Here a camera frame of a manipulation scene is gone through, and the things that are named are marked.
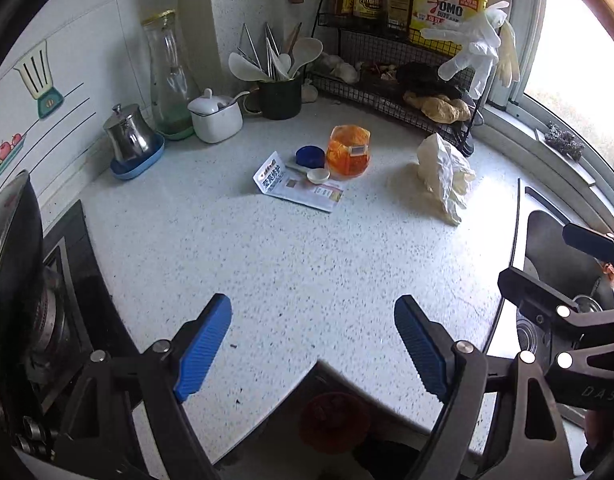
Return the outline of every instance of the spoon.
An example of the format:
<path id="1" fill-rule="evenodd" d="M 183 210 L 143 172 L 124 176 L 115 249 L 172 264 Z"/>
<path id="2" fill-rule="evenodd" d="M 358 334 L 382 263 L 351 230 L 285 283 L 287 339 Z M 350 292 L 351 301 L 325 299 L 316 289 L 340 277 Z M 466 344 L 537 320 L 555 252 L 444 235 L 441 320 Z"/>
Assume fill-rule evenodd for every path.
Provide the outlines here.
<path id="1" fill-rule="evenodd" d="M 289 74 L 289 69 L 292 67 L 292 58 L 289 54 L 281 54 L 278 56 L 278 60 L 283 65 L 285 72 Z"/>
<path id="2" fill-rule="evenodd" d="M 331 177 L 331 173 L 325 168 L 314 168 L 313 170 L 310 170 L 309 168 L 305 168 L 299 164 L 294 164 L 293 162 L 287 162 L 285 165 L 287 168 L 292 168 L 293 170 L 307 175 L 307 180 L 316 186 L 318 184 L 325 184 L 325 182 L 327 182 Z"/>
<path id="3" fill-rule="evenodd" d="M 229 101 L 229 104 L 225 106 L 225 108 L 229 108 L 231 105 L 233 105 L 236 101 L 238 101 L 238 99 L 240 99 L 241 97 L 243 97 L 244 95 L 249 95 L 251 92 L 245 90 L 244 92 L 241 92 L 239 94 L 236 94 L 236 97 L 232 98 L 231 101 Z"/>
<path id="4" fill-rule="evenodd" d="M 278 79 L 280 81 L 289 81 L 289 78 L 287 77 L 287 70 L 284 69 L 283 63 L 280 62 L 280 60 L 278 59 L 278 56 L 274 52 L 274 49 L 272 48 L 271 43 L 269 42 L 269 38 L 265 38 L 265 40 L 267 41 L 267 51 L 269 52 L 269 55 L 271 56 L 272 63 L 274 63 L 274 66 L 276 67 Z"/>
<path id="5" fill-rule="evenodd" d="M 311 63 L 322 53 L 322 43 L 315 38 L 300 38 L 293 46 L 293 65 L 287 76 L 293 79 L 304 65 Z"/>
<path id="6" fill-rule="evenodd" d="M 260 68 L 235 52 L 229 54 L 229 70 L 241 81 L 265 81 L 268 83 L 273 81 Z"/>

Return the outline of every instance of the white measuring spoon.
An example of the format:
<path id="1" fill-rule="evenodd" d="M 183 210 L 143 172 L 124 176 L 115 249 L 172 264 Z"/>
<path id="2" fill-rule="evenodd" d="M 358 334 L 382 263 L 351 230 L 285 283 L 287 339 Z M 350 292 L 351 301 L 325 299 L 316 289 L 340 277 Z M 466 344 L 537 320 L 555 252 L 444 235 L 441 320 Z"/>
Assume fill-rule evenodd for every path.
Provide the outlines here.
<path id="1" fill-rule="evenodd" d="M 307 180 L 316 186 L 318 184 L 325 184 L 331 177 L 331 173 L 325 168 L 314 168 L 310 170 L 299 164 L 294 164 L 293 162 L 287 162 L 285 165 L 287 168 L 292 168 L 293 170 L 300 171 L 302 174 L 307 175 Z"/>

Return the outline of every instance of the plastic bag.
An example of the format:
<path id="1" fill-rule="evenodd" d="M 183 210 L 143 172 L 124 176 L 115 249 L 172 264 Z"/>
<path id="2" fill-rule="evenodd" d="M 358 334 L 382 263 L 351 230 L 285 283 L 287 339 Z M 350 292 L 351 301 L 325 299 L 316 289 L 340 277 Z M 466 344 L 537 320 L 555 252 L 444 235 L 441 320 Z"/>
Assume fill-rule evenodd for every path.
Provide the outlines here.
<path id="1" fill-rule="evenodd" d="M 511 25 L 505 22 L 506 13 L 501 10 L 508 6 L 508 2 L 498 2 L 459 25 L 448 20 L 441 25 L 448 28 L 423 28 L 420 31 L 420 35 L 426 40 L 453 41 L 462 45 L 462 50 L 458 54 L 440 65 L 438 75 L 449 81 L 460 70 L 472 66 L 475 75 L 469 88 L 469 97 L 474 100 L 479 99 L 485 91 L 489 73 L 498 63 L 499 49 L 504 63 L 498 76 L 503 80 L 503 84 L 508 86 L 511 81 L 520 79 L 517 69 L 516 35 Z M 496 30 L 503 24 L 499 37 Z"/>
<path id="2" fill-rule="evenodd" d="M 465 196 L 476 172 L 462 153 L 440 135 L 427 137 L 418 147 L 418 178 L 441 204 L 445 219 L 452 225 L 462 221 L 457 207 L 465 209 Z"/>

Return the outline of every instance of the dark green cup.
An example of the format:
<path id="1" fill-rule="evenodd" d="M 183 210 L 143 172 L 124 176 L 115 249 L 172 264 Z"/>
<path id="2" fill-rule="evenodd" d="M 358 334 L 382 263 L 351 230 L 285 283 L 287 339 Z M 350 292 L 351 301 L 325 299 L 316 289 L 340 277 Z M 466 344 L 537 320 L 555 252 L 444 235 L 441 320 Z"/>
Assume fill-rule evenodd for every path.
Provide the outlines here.
<path id="1" fill-rule="evenodd" d="M 263 117 L 274 121 L 296 117 L 303 105 L 302 84 L 303 78 L 300 76 L 290 81 L 258 82 L 258 102 Z"/>

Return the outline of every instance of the blender illustration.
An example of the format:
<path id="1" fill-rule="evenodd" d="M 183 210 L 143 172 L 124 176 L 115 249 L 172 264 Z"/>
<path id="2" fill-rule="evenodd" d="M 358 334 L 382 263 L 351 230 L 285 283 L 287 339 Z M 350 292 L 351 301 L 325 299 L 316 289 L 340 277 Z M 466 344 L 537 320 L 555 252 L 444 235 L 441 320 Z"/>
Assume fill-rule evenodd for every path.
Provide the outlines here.
<path id="1" fill-rule="evenodd" d="M 18 70 L 31 96 L 38 103 L 38 118 L 45 119 L 63 104 L 63 96 L 54 88 L 49 72 L 46 40 L 21 57 L 14 68 Z"/>

